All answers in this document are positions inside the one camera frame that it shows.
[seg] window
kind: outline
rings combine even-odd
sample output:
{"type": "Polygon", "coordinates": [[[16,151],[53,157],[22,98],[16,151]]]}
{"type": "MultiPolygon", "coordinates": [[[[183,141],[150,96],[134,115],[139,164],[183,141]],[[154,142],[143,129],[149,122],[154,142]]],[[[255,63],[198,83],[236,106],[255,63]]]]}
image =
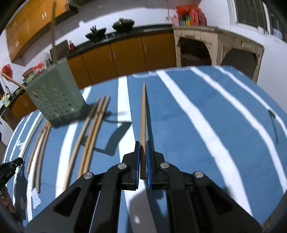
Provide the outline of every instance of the window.
{"type": "Polygon", "coordinates": [[[281,24],[278,22],[276,16],[270,9],[268,9],[268,13],[270,17],[271,34],[287,43],[286,31],[281,26],[281,24]]]}
{"type": "Polygon", "coordinates": [[[268,31],[266,14],[261,0],[234,0],[236,5],[237,21],[268,31]]]}

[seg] blue gripper pad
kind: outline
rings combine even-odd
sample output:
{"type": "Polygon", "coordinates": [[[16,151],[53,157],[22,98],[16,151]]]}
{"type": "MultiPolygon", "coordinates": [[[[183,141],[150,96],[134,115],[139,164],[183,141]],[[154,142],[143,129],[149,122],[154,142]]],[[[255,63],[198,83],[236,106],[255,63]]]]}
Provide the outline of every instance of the blue gripper pad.
{"type": "Polygon", "coordinates": [[[146,171],[147,171],[148,187],[152,189],[152,167],[150,163],[150,150],[148,141],[146,142],[146,171]]]}
{"type": "Polygon", "coordinates": [[[136,166],[136,178],[135,178],[135,188],[138,189],[139,188],[139,159],[140,159],[140,148],[141,148],[141,144],[138,143],[138,147],[137,147],[137,166],[136,166]]]}

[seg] white stripe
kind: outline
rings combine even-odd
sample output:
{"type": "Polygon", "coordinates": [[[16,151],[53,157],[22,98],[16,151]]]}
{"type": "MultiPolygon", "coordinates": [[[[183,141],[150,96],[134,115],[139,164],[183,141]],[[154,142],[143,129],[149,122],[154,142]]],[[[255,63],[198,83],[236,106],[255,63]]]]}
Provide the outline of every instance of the white stripe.
{"type": "Polygon", "coordinates": [[[287,179],[285,176],[285,172],[276,151],[274,142],[266,129],[263,127],[263,125],[259,123],[259,121],[238,99],[236,99],[233,95],[226,91],[218,82],[214,81],[209,75],[203,73],[196,67],[190,67],[190,70],[197,74],[199,77],[201,77],[206,83],[208,83],[212,88],[218,91],[227,101],[229,101],[244,116],[244,118],[250,123],[250,125],[259,133],[260,137],[263,139],[269,150],[283,193],[285,193],[287,189],[287,179]]]}
{"type": "Polygon", "coordinates": [[[194,128],[202,138],[206,148],[214,158],[222,175],[226,188],[231,197],[250,215],[251,207],[245,192],[245,188],[229,151],[214,132],[209,122],[204,118],[200,110],[188,99],[178,85],[163,70],[157,70],[158,76],[171,92],[178,105],[186,113],[194,128]]]}
{"type": "Polygon", "coordinates": [[[30,120],[32,114],[33,114],[33,113],[30,113],[29,116],[27,117],[26,121],[24,122],[23,128],[21,129],[21,131],[20,131],[20,133],[19,133],[19,135],[18,135],[18,137],[17,137],[17,140],[16,140],[16,142],[15,142],[15,145],[14,145],[14,147],[13,147],[13,150],[12,150],[12,153],[11,153],[11,155],[10,155],[9,161],[12,161],[12,157],[13,157],[14,151],[15,151],[15,149],[16,149],[16,146],[17,146],[17,144],[18,144],[18,141],[20,140],[20,137],[22,136],[22,133],[23,133],[23,131],[24,131],[24,129],[25,129],[25,127],[26,127],[28,121],[30,120]]]}
{"type": "MultiPolygon", "coordinates": [[[[129,93],[126,76],[119,77],[118,113],[121,113],[118,114],[119,122],[131,122],[131,109],[129,105],[129,93]]],[[[133,125],[131,125],[119,142],[120,160],[122,161],[125,154],[131,153],[134,150],[135,136],[133,134],[133,125]]],[[[148,202],[144,181],[139,180],[139,188],[136,191],[125,190],[124,192],[133,232],[156,233],[156,227],[152,217],[152,212],[150,210],[150,204],[148,202]],[[133,206],[131,206],[130,203],[132,199],[136,198],[136,196],[138,196],[138,201],[136,203],[133,201],[133,206]]]]}
{"type": "MultiPolygon", "coordinates": [[[[41,117],[41,115],[42,115],[42,113],[39,112],[38,115],[36,116],[32,126],[31,126],[31,128],[30,128],[30,130],[29,130],[29,132],[28,132],[28,134],[26,136],[26,139],[25,139],[25,141],[24,141],[24,143],[23,143],[23,145],[21,147],[21,150],[20,150],[20,153],[19,153],[18,157],[23,158],[23,155],[24,155],[23,153],[24,153],[24,149],[26,147],[26,144],[28,143],[28,140],[29,140],[32,132],[34,131],[34,128],[35,128],[37,122],[39,121],[39,118],[41,117]]],[[[15,204],[15,201],[16,201],[15,200],[15,196],[14,196],[14,189],[15,189],[16,178],[17,178],[18,172],[19,172],[19,168],[17,167],[16,170],[15,170],[14,181],[13,181],[13,205],[15,204]]]]}
{"type": "Polygon", "coordinates": [[[214,68],[218,69],[220,72],[222,72],[223,74],[227,75],[228,77],[230,77],[237,85],[239,85],[242,89],[244,89],[245,91],[247,91],[249,94],[251,94],[260,104],[262,104],[262,106],[264,108],[266,108],[266,110],[270,110],[274,113],[277,122],[280,124],[285,137],[287,138],[287,128],[286,125],[284,124],[283,120],[281,119],[281,117],[269,106],[269,104],[266,103],[266,101],[264,99],[262,99],[255,91],[253,91],[250,87],[248,87],[247,85],[245,85],[243,82],[241,82],[238,78],[236,78],[231,72],[223,69],[220,66],[214,66],[214,68]]]}
{"type": "MultiPolygon", "coordinates": [[[[91,92],[92,87],[86,87],[83,91],[83,98],[87,101],[89,94],[91,92]]],[[[69,160],[71,156],[71,149],[74,141],[74,137],[76,134],[76,130],[78,128],[78,121],[71,123],[67,129],[61,152],[59,157],[58,171],[57,171],[57,179],[56,179],[56,192],[55,198],[57,198],[63,192],[63,186],[65,182],[66,173],[68,170],[69,160]]]]}
{"type": "Polygon", "coordinates": [[[18,127],[19,127],[19,126],[21,125],[21,123],[23,122],[23,120],[24,120],[24,118],[22,118],[22,119],[21,119],[21,121],[20,121],[20,122],[19,122],[19,124],[16,126],[16,128],[15,128],[15,130],[14,130],[13,134],[12,134],[12,137],[11,137],[11,139],[10,139],[9,143],[8,143],[7,148],[6,148],[6,152],[5,152],[5,155],[4,155],[3,163],[5,163],[5,161],[6,161],[6,157],[7,157],[8,149],[9,149],[9,147],[10,147],[10,144],[11,144],[12,140],[13,140],[13,137],[14,137],[14,135],[15,135],[15,133],[16,133],[16,131],[17,131],[18,127]]]}
{"type": "MultiPolygon", "coordinates": [[[[42,141],[43,141],[43,138],[44,138],[44,135],[42,134],[40,137],[40,141],[36,147],[35,154],[38,154],[40,147],[41,147],[41,144],[42,144],[42,141]]],[[[31,185],[32,185],[33,174],[34,174],[32,171],[35,169],[36,160],[37,160],[37,157],[34,156],[32,163],[31,163],[30,173],[28,176],[28,184],[27,184],[27,216],[28,216],[28,222],[30,222],[33,218],[33,214],[32,214],[32,189],[33,188],[31,187],[31,185]]]]}

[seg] striped tablecloth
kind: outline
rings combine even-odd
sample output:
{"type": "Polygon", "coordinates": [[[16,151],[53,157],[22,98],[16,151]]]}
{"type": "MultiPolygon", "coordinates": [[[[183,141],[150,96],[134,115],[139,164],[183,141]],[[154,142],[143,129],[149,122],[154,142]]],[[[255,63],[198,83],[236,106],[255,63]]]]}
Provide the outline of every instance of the striped tablecloth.
{"type": "MultiPolygon", "coordinates": [[[[111,97],[90,171],[102,173],[120,163],[126,153],[134,150],[135,141],[140,140],[143,82],[149,102],[148,136],[155,150],[181,171],[203,171],[263,224],[287,188],[287,115],[262,89],[232,67],[158,70],[123,76],[82,90],[88,104],[106,94],[111,97]]],[[[18,124],[5,162],[21,155],[25,139],[40,115],[37,110],[18,124]]],[[[25,166],[43,124],[44,121],[28,147],[25,166]]],[[[83,124],[80,121],[51,129],[43,160],[41,193],[31,188],[32,177],[24,166],[17,178],[8,182],[24,226],[61,194],[69,157],[83,124]]],[[[81,146],[71,182],[77,179],[83,150],[81,146]]],[[[137,191],[123,191],[118,232],[169,232],[168,228],[164,191],[151,191],[142,180],[137,191]]]]}

